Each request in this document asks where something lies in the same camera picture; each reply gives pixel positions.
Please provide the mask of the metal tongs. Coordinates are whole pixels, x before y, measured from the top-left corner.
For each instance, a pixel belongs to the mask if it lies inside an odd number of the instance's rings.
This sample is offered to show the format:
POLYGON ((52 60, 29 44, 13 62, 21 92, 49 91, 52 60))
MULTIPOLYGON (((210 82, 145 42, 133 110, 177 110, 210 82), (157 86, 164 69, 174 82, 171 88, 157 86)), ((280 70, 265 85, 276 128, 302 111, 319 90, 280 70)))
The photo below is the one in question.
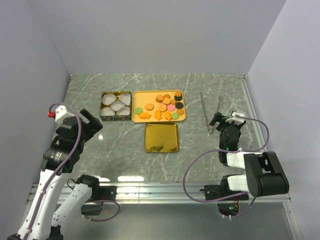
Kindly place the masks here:
POLYGON ((222 96, 221 96, 221 94, 219 94, 217 97, 216 104, 211 106, 208 104, 208 101, 205 100, 206 97, 204 96, 203 92, 200 92, 199 95, 200 95, 200 102, 201 102, 203 115, 204 115, 204 119, 205 119, 205 124, 207 127, 207 134, 210 135, 214 130, 214 126, 210 125, 210 122, 213 119, 215 113, 220 110, 222 96))

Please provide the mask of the orange flower cookie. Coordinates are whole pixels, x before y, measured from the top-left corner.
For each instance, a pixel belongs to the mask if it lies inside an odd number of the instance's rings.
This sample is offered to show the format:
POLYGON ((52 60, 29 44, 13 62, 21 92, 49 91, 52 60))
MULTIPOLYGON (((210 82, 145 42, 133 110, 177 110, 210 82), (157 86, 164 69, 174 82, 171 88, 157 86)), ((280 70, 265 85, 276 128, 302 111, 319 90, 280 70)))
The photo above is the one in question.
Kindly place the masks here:
POLYGON ((161 103, 164 100, 164 96, 162 94, 158 94, 155 100, 157 103, 161 103))

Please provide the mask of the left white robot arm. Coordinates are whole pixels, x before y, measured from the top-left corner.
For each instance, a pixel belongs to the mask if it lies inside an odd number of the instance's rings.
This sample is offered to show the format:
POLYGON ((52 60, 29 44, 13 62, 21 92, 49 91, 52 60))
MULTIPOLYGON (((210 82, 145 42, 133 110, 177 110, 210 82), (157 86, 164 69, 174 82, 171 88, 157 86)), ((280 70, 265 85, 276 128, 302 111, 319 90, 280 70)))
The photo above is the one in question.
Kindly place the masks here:
POLYGON ((103 128, 101 122, 84 108, 80 114, 87 122, 81 117, 62 113, 64 109, 61 105, 56 111, 48 112, 49 117, 62 122, 50 148, 43 154, 38 187, 27 217, 18 232, 8 236, 9 240, 62 240, 69 220, 86 201, 100 197, 99 179, 83 174, 76 180, 64 203, 57 207, 85 143, 103 128))

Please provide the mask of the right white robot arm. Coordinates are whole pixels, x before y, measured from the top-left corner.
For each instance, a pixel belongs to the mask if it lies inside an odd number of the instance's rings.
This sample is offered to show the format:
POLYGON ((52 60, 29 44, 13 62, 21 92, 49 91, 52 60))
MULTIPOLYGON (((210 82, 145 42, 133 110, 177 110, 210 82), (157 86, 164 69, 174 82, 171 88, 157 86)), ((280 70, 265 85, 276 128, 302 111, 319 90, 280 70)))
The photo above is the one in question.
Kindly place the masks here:
POLYGON ((226 175, 220 181, 220 194, 231 200, 238 193, 253 197, 287 194, 290 189, 288 178, 273 151, 243 150, 238 147, 241 128, 248 118, 238 111, 231 116, 216 112, 209 125, 218 124, 218 158, 221 164, 244 170, 244 174, 226 175))

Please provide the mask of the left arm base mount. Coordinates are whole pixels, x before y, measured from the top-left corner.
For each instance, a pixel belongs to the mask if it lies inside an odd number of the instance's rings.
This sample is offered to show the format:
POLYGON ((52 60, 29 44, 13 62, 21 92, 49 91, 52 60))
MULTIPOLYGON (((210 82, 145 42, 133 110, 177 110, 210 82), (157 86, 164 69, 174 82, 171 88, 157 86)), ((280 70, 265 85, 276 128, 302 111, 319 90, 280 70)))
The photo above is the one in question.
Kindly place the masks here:
MULTIPOLYGON (((117 187, 115 185, 111 186, 101 186, 99 188, 99 193, 94 194, 89 200, 98 201, 98 200, 116 200, 117 187)), ((81 214, 84 216, 98 216, 102 213, 103 206, 106 203, 104 202, 87 202, 81 207, 81 214)))

